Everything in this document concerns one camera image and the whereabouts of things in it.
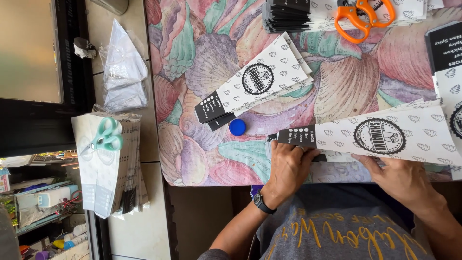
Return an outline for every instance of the person's left hand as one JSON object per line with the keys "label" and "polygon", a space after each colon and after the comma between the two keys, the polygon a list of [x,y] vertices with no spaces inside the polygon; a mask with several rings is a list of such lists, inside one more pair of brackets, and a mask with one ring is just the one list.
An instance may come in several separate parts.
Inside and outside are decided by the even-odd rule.
{"label": "person's left hand", "polygon": [[260,193],[266,206],[273,210],[300,188],[310,173],[311,161],[320,151],[276,140],[271,143],[271,150],[271,176]]}

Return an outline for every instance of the scissors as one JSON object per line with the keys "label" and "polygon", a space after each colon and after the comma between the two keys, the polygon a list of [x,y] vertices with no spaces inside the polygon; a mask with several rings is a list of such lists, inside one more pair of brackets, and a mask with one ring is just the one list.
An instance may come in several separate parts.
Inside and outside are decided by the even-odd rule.
{"label": "scissors", "polygon": [[[372,27],[385,28],[390,25],[395,19],[395,10],[390,0],[382,0],[382,3],[387,7],[388,12],[390,13],[390,21],[386,23],[379,22],[377,14],[368,3],[367,0],[337,0],[337,17],[335,18],[335,28],[345,39],[352,43],[361,43],[368,36],[369,31]],[[356,14],[357,9],[364,11],[369,17],[369,22],[364,22]],[[342,18],[347,18],[350,22],[359,30],[364,33],[364,37],[357,39],[347,34],[339,25],[339,20]]]}
{"label": "scissors", "polygon": [[117,122],[113,118],[103,118],[101,122],[99,122],[95,139],[93,139],[93,141],[91,141],[91,143],[85,147],[80,154],[85,155],[90,149],[92,149],[92,151],[97,149],[105,149],[112,152],[120,150],[123,145],[123,139],[122,135],[120,134],[112,134],[116,129]]}

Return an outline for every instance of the hand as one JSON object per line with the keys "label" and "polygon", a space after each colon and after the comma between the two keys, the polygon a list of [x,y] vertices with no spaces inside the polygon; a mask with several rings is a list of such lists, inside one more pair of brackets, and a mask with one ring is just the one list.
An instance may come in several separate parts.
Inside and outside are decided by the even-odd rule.
{"label": "hand", "polygon": [[277,141],[271,143],[271,150],[271,176],[260,193],[273,210],[300,188],[310,173],[311,161],[320,151]]}
{"label": "hand", "polygon": [[427,178],[424,165],[418,161],[380,158],[380,166],[369,156],[352,155],[369,170],[375,181],[388,195],[417,214],[446,205],[444,197],[435,191]]}

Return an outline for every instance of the floral tablecloth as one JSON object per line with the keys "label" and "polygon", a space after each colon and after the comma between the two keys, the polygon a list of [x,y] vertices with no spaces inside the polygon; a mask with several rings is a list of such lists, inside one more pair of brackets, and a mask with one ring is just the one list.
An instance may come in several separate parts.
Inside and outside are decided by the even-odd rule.
{"label": "floral tablecloth", "polygon": [[[440,9],[430,22],[373,29],[357,45],[336,31],[293,33],[314,84],[241,115],[248,127],[243,136],[227,127],[211,132],[198,123],[194,106],[277,36],[262,28],[263,2],[146,0],[160,161],[171,185],[263,184],[271,166],[264,148],[269,134],[435,99],[424,35],[462,18],[462,8]],[[449,166],[426,168],[433,181],[452,180]],[[313,164],[306,182],[370,181],[360,164],[323,162]]]}

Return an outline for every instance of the gray t-shirt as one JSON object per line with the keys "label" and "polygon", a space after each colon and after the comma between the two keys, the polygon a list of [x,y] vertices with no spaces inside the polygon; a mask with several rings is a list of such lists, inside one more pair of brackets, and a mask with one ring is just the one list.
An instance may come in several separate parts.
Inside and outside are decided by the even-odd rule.
{"label": "gray t-shirt", "polygon": [[[358,185],[306,185],[257,230],[262,260],[434,259],[381,200]],[[228,260],[219,249],[199,260]]]}

